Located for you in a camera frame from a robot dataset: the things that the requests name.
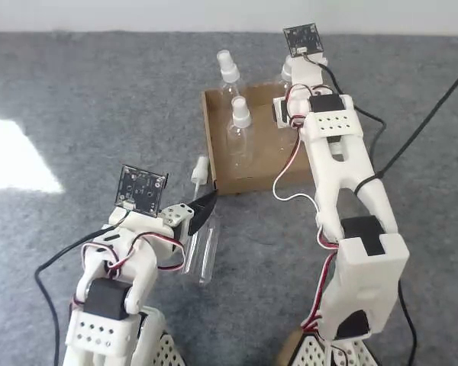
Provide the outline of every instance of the white wall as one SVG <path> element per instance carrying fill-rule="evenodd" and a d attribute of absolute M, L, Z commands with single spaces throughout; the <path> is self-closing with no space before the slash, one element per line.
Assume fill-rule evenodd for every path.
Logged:
<path fill-rule="evenodd" d="M 457 34 L 458 0 L 0 0 L 0 31 Z"/>

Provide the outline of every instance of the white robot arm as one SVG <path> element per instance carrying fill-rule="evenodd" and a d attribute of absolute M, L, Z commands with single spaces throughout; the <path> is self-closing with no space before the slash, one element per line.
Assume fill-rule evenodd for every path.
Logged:
<path fill-rule="evenodd" d="M 123 168 L 120 207 L 104 226 L 114 229 L 82 247 L 84 273 L 73 298 L 63 365 L 184 366 L 166 334 L 163 314 L 144 302 L 158 270 L 183 267 L 189 235 L 203 224 L 217 196 L 213 192 L 157 213 L 163 179 L 135 167 Z M 176 264 L 160 265 L 177 253 Z"/>
<path fill-rule="evenodd" d="M 364 185 L 357 196 L 369 216 L 340 218 L 340 190 L 354 191 L 375 172 L 353 99 L 323 85 L 319 64 L 327 65 L 322 52 L 294 55 L 292 87 L 285 96 L 286 126 L 285 112 L 276 115 L 283 116 L 277 121 L 279 127 L 298 129 L 308 155 L 316 187 L 316 223 L 334 251 L 324 266 L 324 278 L 336 258 L 334 276 L 325 291 L 318 291 L 311 314 L 302 323 L 305 332 L 318 334 L 329 345 L 325 356 L 331 364 L 331 346 L 354 354 L 353 344 L 361 346 L 362 339 L 382 331 L 396 302 L 397 283 L 409 252 L 378 179 Z M 281 105 L 281 98 L 274 101 L 275 109 Z M 323 287 L 323 276 L 319 282 Z"/>

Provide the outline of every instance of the circuit board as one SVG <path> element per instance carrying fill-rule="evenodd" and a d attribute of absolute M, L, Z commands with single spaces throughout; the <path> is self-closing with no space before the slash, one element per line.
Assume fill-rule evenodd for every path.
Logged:
<path fill-rule="evenodd" d="M 324 52 L 315 23 L 285 28 L 283 33 L 287 39 L 290 56 L 292 57 Z"/>
<path fill-rule="evenodd" d="M 159 175 L 133 166 L 122 167 L 115 206 L 157 217 L 161 193 L 168 175 Z"/>

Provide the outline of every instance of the white spray cap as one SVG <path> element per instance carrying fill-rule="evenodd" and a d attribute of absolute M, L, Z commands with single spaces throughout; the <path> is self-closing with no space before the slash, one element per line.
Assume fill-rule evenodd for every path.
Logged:
<path fill-rule="evenodd" d="M 208 177 L 208 157 L 199 156 L 197 158 L 197 165 L 194 167 L 192 172 L 192 183 L 199 185 L 206 185 Z"/>
<path fill-rule="evenodd" d="M 292 61 L 293 58 L 290 55 L 288 55 L 285 58 L 285 63 L 282 66 L 282 79 L 286 82 L 292 81 Z"/>
<path fill-rule="evenodd" d="M 231 53 L 228 50 L 221 50 L 217 53 L 217 61 L 221 67 L 222 79 L 225 82 L 236 82 L 239 77 L 239 70 L 232 60 Z"/>
<path fill-rule="evenodd" d="M 232 121 L 239 128 L 246 128 L 251 125 L 251 114 L 247 107 L 245 97 L 235 97 L 232 100 Z"/>

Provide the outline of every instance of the cardboard box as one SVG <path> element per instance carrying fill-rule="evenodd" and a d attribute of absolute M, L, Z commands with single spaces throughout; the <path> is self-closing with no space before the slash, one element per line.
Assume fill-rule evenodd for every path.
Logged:
<path fill-rule="evenodd" d="M 273 84 L 262 84 L 248 87 L 243 94 L 253 119 L 255 150 L 253 164 L 242 174 L 242 178 L 236 178 L 231 172 L 231 160 L 226 149 L 231 105 L 223 98 L 220 90 L 202 93 L 212 180 L 219 194 L 271 189 L 273 180 L 285 165 L 297 138 L 295 130 L 278 129 L 273 120 L 273 98 L 281 96 L 282 90 Z M 311 182 L 311 169 L 302 144 L 292 166 L 280 179 L 279 187 L 303 182 Z"/>

